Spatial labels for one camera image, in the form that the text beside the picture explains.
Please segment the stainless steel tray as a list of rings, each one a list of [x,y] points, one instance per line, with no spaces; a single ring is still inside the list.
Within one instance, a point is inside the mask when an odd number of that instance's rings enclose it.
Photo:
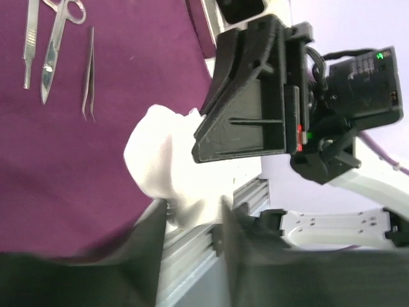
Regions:
[[[271,1],[187,0],[190,21],[204,59],[215,57],[217,37],[267,13]]]

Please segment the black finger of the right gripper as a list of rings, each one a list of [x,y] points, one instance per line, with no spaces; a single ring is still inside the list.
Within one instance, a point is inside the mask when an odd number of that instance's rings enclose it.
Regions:
[[[284,83],[280,77],[233,82],[197,130],[197,163],[283,154]]]
[[[275,15],[265,15],[217,37],[217,50],[210,89],[202,112],[221,112],[248,84],[257,79],[279,33],[285,25]]]

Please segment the steel surgical scissors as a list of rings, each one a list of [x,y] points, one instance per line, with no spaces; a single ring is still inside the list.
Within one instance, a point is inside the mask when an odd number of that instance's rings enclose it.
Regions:
[[[43,2],[51,9],[53,9],[54,12],[56,13],[52,31],[50,33],[47,51],[45,53],[40,83],[41,100],[42,104],[45,105],[49,97],[50,89],[57,67],[58,55],[63,37],[63,32],[65,29],[65,23],[67,20],[69,20],[73,24],[83,24],[86,20],[87,13],[85,6],[80,0],[62,0],[59,3],[43,0]],[[68,5],[70,3],[76,4],[76,6],[79,8],[80,12],[82,13],[81,18],[74,17],[70,13],[70,10],[68,8]]]

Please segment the steel probe handle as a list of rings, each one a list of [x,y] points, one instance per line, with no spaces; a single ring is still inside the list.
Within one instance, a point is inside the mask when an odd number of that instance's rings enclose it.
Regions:
[[[36,36],[38,29],[39,0],[29,0],[27,4],[26,32],[23,60],[25,64],[24,89],[30,89],[31,65],[36,55]]]

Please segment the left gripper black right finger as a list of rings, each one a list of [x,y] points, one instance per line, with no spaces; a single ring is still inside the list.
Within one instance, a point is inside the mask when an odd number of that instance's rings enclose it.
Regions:
[[[222,203],[232,306],[408,306],[408,250],[302,251]]]

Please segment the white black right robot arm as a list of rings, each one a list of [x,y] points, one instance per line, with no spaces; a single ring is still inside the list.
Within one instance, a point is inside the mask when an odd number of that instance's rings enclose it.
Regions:
[[[325,56],[311,48],[308,23],[267,15],[217,38],[215,70],[194,135],[198,163],[287,154],[292,170],[319,185],[377,203],[342,213],[269,209],[225,215],[227,240],[284,248],[408,245],[408,170],[365,130],[396,123],[403,108],[393,47]]]

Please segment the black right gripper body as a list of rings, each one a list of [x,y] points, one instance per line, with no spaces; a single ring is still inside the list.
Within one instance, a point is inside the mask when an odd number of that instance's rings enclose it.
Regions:
[[[300,58],[311,57],[313,68],[302,64],[305,77],[302,128],[306,143],[291,156],[290,165],[304,179],[327,184],[360,169],[355,140],[365,130],[394,124],[403,117],[403,103],[393,46],[353,49],[321,55],[309,47],[311,25],[286,30],[286,41],[300,43]]]

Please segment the thin steel tweezers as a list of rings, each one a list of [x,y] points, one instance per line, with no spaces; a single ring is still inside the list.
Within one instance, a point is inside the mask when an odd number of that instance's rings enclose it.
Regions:
[[[83,98],[81,105],[82,117],[87,120],[89,115],[95,121],[94,116],[94,101],[95,101],[95,29],[93,26],[89,27],[89,49],[88,61],[84,74]]]

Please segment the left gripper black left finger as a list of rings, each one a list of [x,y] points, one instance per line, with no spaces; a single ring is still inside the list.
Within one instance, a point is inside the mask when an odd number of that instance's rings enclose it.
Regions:
[[[155,306],[167,202],[95,263],[1,254],[1,306]]]

